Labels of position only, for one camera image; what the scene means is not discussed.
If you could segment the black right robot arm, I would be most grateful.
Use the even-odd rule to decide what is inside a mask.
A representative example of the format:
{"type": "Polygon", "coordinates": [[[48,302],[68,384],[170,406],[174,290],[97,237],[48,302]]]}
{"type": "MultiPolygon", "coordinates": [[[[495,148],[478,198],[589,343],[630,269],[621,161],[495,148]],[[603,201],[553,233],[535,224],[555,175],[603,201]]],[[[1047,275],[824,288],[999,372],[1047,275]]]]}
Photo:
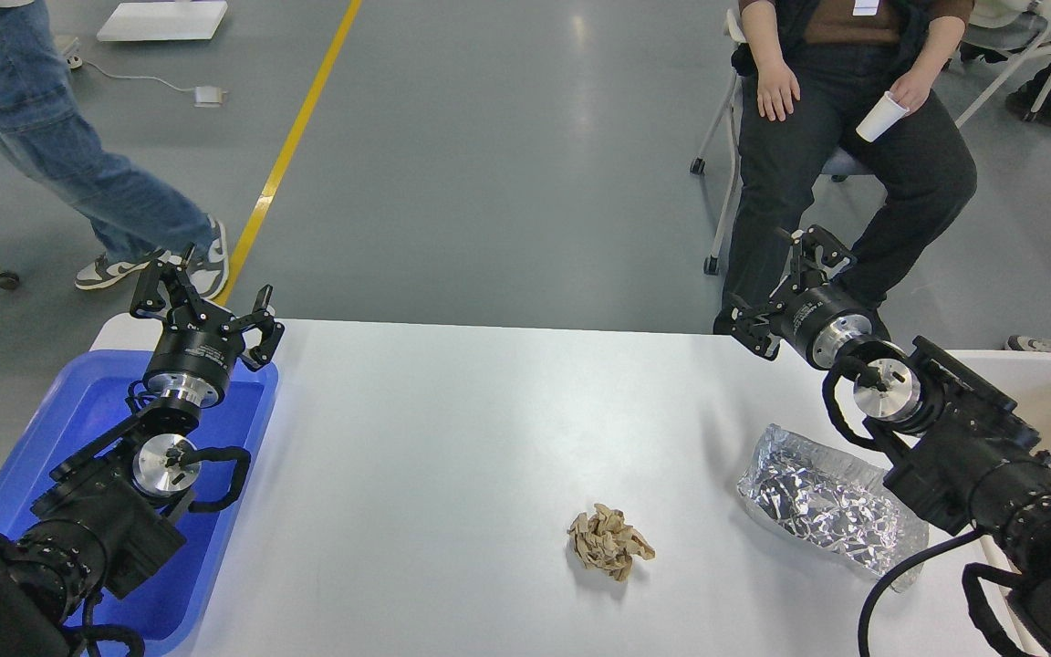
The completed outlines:
{"type": "Polygon", "coordinates": [[[788,342],[825,372],[822,399],[846,440],[885,454],[883,483],[919,518],[950,540],[905,558],[898,575],[978,537],[990,536],[1011,570],[964,567],[969,617],[1001,656],[1019,656],[982,582],[1008,591],[1006,602],[1051,654],[1051,457],[1038,431],[1016,416],[1016,402],[975,371],[918,337],[912,354],[828,280],[856,255],[822,227],[777,230],[791,245],[787,274],[763,304],[735,303],[730,336],[764,360],[788,342]]]}

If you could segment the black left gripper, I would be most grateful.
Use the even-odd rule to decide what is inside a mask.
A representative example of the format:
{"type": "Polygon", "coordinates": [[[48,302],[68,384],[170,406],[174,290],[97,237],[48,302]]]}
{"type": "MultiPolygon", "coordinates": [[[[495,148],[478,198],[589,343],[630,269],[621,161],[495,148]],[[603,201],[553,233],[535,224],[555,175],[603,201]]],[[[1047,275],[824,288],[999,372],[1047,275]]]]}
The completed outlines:
{"type": "Polygon", "coordinates": [[[274,295],[270,284],[260,287],[246,315],[235,317],[226,308],[202,310],[204,300],[187,271],[193,251],[195,245],[183,256],[154,259],[141,271],[130,315],[163,323],[143,387],[159,398],[189,401],[207,409],[225,398],[236,358],[250,371],[274,358],[285,326],[270,305],[274,295]],[[229,323],[233,334],[222,332],[222,325],[229,323]],[[241,336],[252,329],[257,329],[260,340],[245,348],[241,336]]]}

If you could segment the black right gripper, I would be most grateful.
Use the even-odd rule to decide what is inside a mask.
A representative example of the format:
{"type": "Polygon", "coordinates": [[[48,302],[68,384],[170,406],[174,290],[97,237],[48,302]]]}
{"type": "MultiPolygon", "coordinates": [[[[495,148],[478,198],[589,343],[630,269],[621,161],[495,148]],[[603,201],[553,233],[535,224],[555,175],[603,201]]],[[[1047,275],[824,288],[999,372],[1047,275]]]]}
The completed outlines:
{"type": "Polygon", "coordinates": [[[829,370],[847,342],[877,333],[875,320],[862,304],[842,288],[826,286],[839,270],[856,265],[858,256],[821,225],[788,235],[777,229],[777,237],[788,242],[789,255],[775,297],[753,307],[726,294],[724,334],[770,361],[779,353],[781,337],[815,369],[829,370]],[[799,296],[785,303],[781,295],[799,296]]]}

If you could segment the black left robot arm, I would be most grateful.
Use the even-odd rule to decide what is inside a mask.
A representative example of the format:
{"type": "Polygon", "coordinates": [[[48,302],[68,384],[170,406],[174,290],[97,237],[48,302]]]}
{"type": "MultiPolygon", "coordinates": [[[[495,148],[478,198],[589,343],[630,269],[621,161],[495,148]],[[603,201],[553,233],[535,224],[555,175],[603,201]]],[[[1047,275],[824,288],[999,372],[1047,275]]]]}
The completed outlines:
{"type": "Polygon", "coordinates": [[[188,436],[225,399],[236,363],[267,366],[285,328],[274,287],[236,316],[197,294],[188,263],[158,259],[139,278],[130,313],[162,333],[130,386],[130,415],[54,467],[20,539],[0,534],[0,656],[97,656],[105,641],[145,654],[132,628],[96,623],[104,591],[132,593],[186,545],[180,516],[221,512],[245,490],[249,450],[188,436]]]}

